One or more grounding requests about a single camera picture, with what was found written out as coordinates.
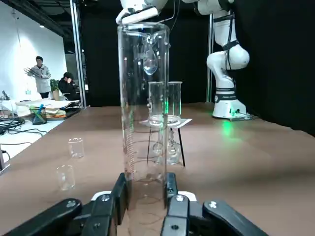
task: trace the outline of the black cable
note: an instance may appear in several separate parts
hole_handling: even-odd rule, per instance
[[[25,123],[23,118],[0,118],[0,135],[5,134],[10,129],[15,129]]]
[[[175,20],[174,20],[173,26],[172,26],[172,28],[171,28],[171,30],[170,30],[170,33],[172,32],[172,30],[173,30],[173,28],[174,28],[174,26],[175,26],[175,24],[176,24],[176,21],[177,21],[178,15],[179,15],[180,6],[181,6],[181,1],[178,0],[177,14],[176,14],[176,18],[175,18]]]
[[[22,127],[21,125],[25,123],[23,118],[0,118],[0,135],[5,134],[7,131],[9,134],[18,134],[18,133],[33,133],[39,134],[43,137],[42,133],[47,133],[47,131],[42,131],[39,129],[27,129],[27,130],[20,130]]]
[[[9,134],[19,134],[19,133],[33,133],[33,134],[39,134],[43,137],[43,134],[42,133],[47,133],[47,131],[42,131],[42,130],[39,130],[39,129],[27,129],[27,130],[16,130],[16,129],[9,129],[8,130],[8,133]]]
[[[4,153],[6,153],[9,157],[9,160],[11,159],[10,154],[7,151],[4,151]]]
[[[229,32],[228,32],[228,40],[227,40],[227,44],[231,43],[231,39],[232,39],[232,30],[233,30],[233,20],[234,20],[234,17],[231,18],[230,20],[230,29],[229,29]],[[231,66],[231,61],[230,61],[230,48],[227,50],[227,55],[226,55],[226,59],[225,59],[225,70],[227,71],[227,63],[230,67],[230,70],[232,70],[232,66]],[[236,89],[236,83],[235,83],[235,79],[232,77],[232,80],[233,80],[233,84],[234,84],[234,87]]]
[[[18,144],[0,144],[0,145],[21,145],[21,144],[32,144],[30,142],[18,143]]]

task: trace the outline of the seated person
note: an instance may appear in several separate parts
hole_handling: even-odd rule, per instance
[[[73,75],[70,72],[64,73],[58,83],[58,88],[69,101],[80,100],[80,94],[76,93],[77,87],[72,78]]]

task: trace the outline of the desk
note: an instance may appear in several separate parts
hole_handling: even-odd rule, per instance
[[[59,124],[61,124],[63,120],[60,121],[49,121],[46,124],[42,125],[33,125],[31,121],[26,120],[25,124],[21,125],[21,130],[28,130],[28,129],[39,129],[41,131],[49,132]],[[6,132],[4,135],[0,136],[0,144],[18,144],[18,143],[25,143],[30,142],[34,143],[38,139],[41,138],[40,134],[33,134],[33,133],[18,133],[18,134],[9,134]],[[19,154],[21,151],[26,149],[30,144],[21,144],[21,145],[1,145],[1,149],[5,150],[9,153],[10,157],[13,158],[17,154]],[[9,160],[7,154],[3,154],[4,162],[7,162]]]
[[[224,199],[269,235],[314,235],[313,137],[259,119],[213,119],[200,104],[182,114],[192,122],[182,130],[187,167],[177,176],[179,190],[200,202]],[[124,169],[120,120],[118,107],[87,108],[10,160],[0,177],[0,234],[63,198],[85,204],[111,190]],[[58,191],[56,168],[68,160],[70,137],[84,139],[86,156],[72,162],[76,188],[66,194]]]

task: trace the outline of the white wall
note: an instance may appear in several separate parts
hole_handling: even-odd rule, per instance
[[[0,1],[0,92],[5,90],[17,101],[40,99],[35,79],[25,75],[23,68],[33,67],[36,56],[41,56],[51,79],[59,80],[67,71],[63,39],[20,12],[15,13],[18,20],[12,8]]]

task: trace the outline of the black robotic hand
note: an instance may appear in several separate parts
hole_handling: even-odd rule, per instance
[[[110,195],[82,206],[77,199],[66,199],[5,236],[116,236],[128,207],[128,182],[119,176]],[[175,174],[168,173],[168,212],[161,236],[267,236],[226,202],[190,202],[178,195]]]

